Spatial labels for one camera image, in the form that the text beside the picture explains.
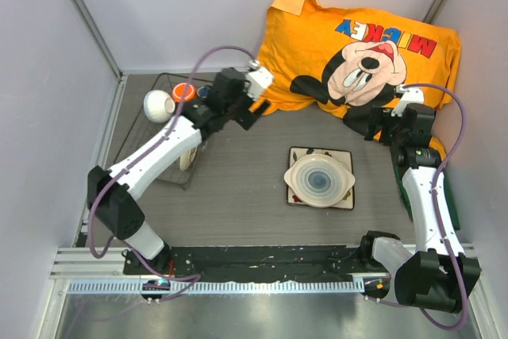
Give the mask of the blue mug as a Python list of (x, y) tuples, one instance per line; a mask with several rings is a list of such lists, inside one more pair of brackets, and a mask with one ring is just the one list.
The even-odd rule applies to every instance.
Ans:
[(197, 95), (199, 98), (206, 98), (206, 96), (209, 94), (211, 87), (210, 86), (203, 86), (199, 87), (197, 89)]

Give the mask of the square floral plate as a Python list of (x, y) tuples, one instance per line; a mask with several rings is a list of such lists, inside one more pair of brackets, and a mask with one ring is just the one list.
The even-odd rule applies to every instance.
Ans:
[[(293, 146), (289, 151), (288, 168), (290, 168), (298, 159), (309, 154), (325, 154), (339, 160), (352, 174), (352, 154), (349, 151), (336, 150), (330, 148), (311, 148)], [(338, 210), (353, 210), (355, 206), (354, 186), (345, 197), (335, 206), (328, 207)], [(294, 192), (287, 186), (287, 203), (294, 206), (309, 206), (298, 199)]]

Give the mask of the small cream plate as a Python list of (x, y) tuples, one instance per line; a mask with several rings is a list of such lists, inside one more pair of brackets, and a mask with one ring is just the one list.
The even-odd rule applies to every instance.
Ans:
[(179, 158), (179, 170), (180, 171), (187, 171), (192, 163), (194, 162), (194, 159), (196, 157), (198, 148), (192, 148)]

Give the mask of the large white oval dish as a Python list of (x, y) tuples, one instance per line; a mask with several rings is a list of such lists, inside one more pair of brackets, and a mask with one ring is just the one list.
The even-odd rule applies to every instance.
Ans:
[(287, 169), (283, 179), (299, 200), (317, 208), (335, 206), (356, 182), (339, 160), (325, 154), (303, 156)]

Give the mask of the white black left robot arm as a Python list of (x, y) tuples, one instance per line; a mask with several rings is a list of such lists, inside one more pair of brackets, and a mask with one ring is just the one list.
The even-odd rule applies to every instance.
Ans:
[(205, 98), (183, 103), (181, 114), (174, 114), (141, 148), (109, 169), (92, 168), (87, 176), (89, 222), (99, 220), (140, 256), (151, 274), (167, 272), (170, 246), (149, 226), (137, 200), (178, 158), (221, 131), (227, 122), (250, 129), (270, 103), (261, 102), (255, 111), (250, 108), (273, 79), (264, 67), (245, 74), (232, 67), (223, 69)]

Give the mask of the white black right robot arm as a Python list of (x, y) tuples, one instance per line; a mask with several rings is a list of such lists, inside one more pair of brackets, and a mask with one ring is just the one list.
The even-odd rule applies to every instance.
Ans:
[(414, 223), (416, 245), (410, 252), (392, 233), (368, 231), (358, 260), (391, 276), (383, 296), (403, 306), (461, 312), (480, 276), (476, 259), (465, 255), (448, 211), (441, 155), (431, 148), (435, 110), (417, 103), (402, 112), (371, 108), (365, 140), (379, 134), (389, 147), (402, 199)]

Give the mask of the orange mug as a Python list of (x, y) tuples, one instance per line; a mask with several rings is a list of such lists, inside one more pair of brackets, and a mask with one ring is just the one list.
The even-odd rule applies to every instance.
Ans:
[(171, 96), (175, 102), (187, 102), (197, 97), (197, 90), (192, 84), (178, 83), (172, 88)]

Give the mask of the orange Mickey pillow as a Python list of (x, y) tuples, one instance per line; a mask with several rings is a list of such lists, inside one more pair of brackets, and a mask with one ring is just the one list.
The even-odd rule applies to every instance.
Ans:
[(265, 113), (317, 104), (364, 135), (371, 108), (396, 107), (402, 84), (425, 83), (435, 110), (449, 104), (443, 89), (455, 87), (461, 51), (455, 30), (384, 10), (275, 0), (258, 55), (274, 76)]

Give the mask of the white ribbed bowl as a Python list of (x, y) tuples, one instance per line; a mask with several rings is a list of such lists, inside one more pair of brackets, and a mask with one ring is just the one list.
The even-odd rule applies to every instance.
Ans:
[(175, 111), (175, 101), (166, 91), (152, 90), (144, 96), (143, 109), (149, 121), (165, 123)]

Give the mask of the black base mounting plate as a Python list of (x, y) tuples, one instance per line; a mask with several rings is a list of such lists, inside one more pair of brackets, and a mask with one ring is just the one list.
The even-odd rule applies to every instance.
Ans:
[(210, 283), (324, 283), (386, 271), (351, 245), (172, 247), (148, 263), (164, 274)]

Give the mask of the aluminium frame rail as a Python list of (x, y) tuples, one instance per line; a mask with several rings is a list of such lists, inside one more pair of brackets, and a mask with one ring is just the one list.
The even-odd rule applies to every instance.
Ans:
[[(201, 279), (199, 274), (176, 277), (170, 274), (166, 275), (157, 270), (156, 272), (176, 279), (185, 279), (194, 275), (198, 275), (199, 279)], [(128, 248), (111, 248), (101, 259), (94, 258), (88, 248), (61, 248), (56, 254), (51, 275), (61, 279), (120, 279), (133, 278), (135, 276), (148, 278), (153, 274)], [(376, 276), (385, 278), (388, 275), (389, 273), (386, 270), (384, 273), (370, 275), (357, 273), (352, 278)]]

